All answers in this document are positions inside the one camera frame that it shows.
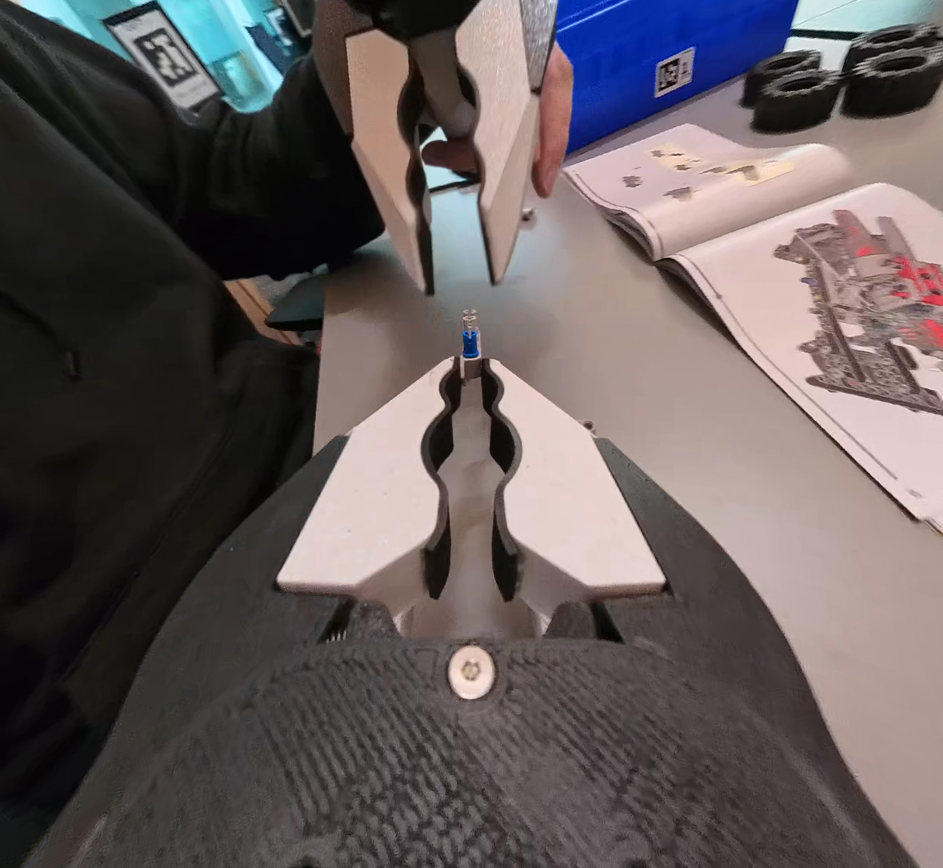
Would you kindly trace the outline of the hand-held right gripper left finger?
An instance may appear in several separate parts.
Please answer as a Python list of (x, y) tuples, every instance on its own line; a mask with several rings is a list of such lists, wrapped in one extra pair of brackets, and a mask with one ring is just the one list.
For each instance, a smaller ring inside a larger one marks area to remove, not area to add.
[(439, 470), (454, 449), (457, 357), (435, 364), (346, 436), (277, 574), (277, 588), (385, 606), (403, 634), (438, 599), (452, 536)]

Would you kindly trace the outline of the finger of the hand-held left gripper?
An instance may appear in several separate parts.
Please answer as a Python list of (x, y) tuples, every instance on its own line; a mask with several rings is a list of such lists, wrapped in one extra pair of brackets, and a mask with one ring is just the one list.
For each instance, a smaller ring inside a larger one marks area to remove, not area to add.
[(418, 289), (435, 291), (431, 199), (419, 154), (424, 91), (407, 46), (378, 28), (346, 40), (353, 151)]
[(499, 285), (520, 231), (538, 129), (520, 0), (479, 0), (457, 29), (457, 62), (475, 94), (478, 208), (489, 280)]

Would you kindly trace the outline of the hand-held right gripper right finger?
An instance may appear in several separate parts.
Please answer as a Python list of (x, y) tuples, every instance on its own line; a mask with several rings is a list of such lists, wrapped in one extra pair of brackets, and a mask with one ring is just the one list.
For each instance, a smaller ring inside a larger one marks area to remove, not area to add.
[(558, 607), (664, 591), (666, 577), (589, 427), (495, 359), (481, 367), (493, 502), (493, 573), (536, 634)]

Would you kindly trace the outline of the person's left forearm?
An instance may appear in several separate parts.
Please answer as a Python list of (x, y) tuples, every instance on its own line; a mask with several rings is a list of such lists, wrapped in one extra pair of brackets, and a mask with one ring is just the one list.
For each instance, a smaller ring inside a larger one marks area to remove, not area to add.
[(342, 265), (385, 231), (311, 56), (269, 106), (219, 119), (200, 198), (188, 243), (225, 280)]

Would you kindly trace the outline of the grey desk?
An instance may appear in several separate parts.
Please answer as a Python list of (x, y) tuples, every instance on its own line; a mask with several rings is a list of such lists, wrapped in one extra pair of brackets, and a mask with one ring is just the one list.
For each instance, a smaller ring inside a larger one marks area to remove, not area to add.
[(435, 296), (387, 239), (329, 277), (315, 448), (454, 353), (477, 308), (487, 354), (594, 421), (736, 561), (872, 802), (919, 865), (941, 866), (941, 536), (568, 183), (536, 202), (496, 288), (474, 193), (432, 205)]

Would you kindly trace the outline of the person's left hand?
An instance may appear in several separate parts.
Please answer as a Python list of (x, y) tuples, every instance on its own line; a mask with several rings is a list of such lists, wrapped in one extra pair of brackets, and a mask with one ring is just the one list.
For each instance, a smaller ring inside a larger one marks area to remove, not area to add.
[[(547, 62), (540, 96), (538, 135), (532, 165), (533, 187), (542, 199), (552, 195), (567, 154), (572, 95), (572, 63), (559, 43), (555, 42)], [(463, 176), (479, 172), (472, 146), (465, 140), (430, 141), (420, 154), (429, 167), (449, 169)]]

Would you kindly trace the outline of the printed tag sticker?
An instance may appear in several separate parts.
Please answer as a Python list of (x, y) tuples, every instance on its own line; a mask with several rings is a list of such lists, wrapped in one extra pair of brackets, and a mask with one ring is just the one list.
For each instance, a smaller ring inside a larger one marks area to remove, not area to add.
[(691, 84), (694, 47), (682, 50), (657, 63), (655, 67), (654, 98), (663, 98)]

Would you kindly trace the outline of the blue plastic bin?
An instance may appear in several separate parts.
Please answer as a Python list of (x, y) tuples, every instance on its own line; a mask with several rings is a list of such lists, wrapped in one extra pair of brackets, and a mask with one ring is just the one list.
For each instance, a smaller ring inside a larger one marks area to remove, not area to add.
[[(569, 153), (746, 73), (784, 49), (799, 0), (559, 0), (572, 62)], [(654, 98), (655, 67), (696, 49), (691, 84)]]

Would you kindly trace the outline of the black office chair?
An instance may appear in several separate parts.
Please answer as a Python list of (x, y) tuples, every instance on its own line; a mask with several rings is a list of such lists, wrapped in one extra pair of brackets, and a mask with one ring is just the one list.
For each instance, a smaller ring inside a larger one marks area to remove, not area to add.
[(265, 327), (294, 334), (302, 344), (320, 351), (324, 318), (324, 277), (309, 274), (292, 285), (273, 306), (265, 319)]

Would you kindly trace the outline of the printed tag sign on stand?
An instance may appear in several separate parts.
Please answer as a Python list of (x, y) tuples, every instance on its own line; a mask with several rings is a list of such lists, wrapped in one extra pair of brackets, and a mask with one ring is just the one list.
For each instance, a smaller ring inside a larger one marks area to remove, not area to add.
[(102, 19), (130, 59), (178, 108), (196, 112), (222, 88), (157, 0)]

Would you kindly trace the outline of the black toy tyre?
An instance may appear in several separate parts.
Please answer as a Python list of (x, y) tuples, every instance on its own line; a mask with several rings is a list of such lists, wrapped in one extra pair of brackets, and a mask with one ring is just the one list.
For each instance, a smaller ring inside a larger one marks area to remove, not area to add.
[(791, 74), (818, 69), (818, 49), (784, 51), (752, 66), (745, 75), (740, 104), (753, 108), (763, 91), (778, 79)]
[(909, 49), (932, 49), (940, 42), (940, 29), (929, 22), (897, 25), (860, 34), (852, 40), (841, 72), (847, 76), (863, 61)]
[(858, 62), (847, 73), (841, 110), (856, 118), (918, 111), (934, 99), (941, 83), (940, 47), (883, 53)]
[(831, 117), (843, 84), (842, 73), (822, 68), (779, 76), (757, 96), (750, 126), (767, 134), (816, 127)]

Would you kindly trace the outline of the open instruction booklet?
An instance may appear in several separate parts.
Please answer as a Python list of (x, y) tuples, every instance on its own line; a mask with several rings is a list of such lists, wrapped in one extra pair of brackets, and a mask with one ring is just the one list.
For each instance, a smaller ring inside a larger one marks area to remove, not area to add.
[(565, 170), (686, 279), (749, 358), (915, 520), (941, 532), (941, 212), (807, 143), (685, 124)]

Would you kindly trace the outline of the person's black hoodie torso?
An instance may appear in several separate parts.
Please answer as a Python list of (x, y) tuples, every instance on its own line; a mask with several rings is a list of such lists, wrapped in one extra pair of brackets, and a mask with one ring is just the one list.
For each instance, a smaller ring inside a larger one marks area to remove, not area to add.
[(1, 49), (2, 866), (20, 866), (184, 591), (310, 454), (318, 359), (258, 332), (188, 243), (238, 111), (183, 111), (7, 0)]

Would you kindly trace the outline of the white plastic box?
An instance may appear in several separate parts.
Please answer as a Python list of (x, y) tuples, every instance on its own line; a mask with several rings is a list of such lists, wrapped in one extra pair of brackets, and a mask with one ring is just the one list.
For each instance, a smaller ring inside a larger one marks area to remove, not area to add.
[(941, 24), (942, 0), (799, 0), (784, 50), (846, 46), (897, 25)]

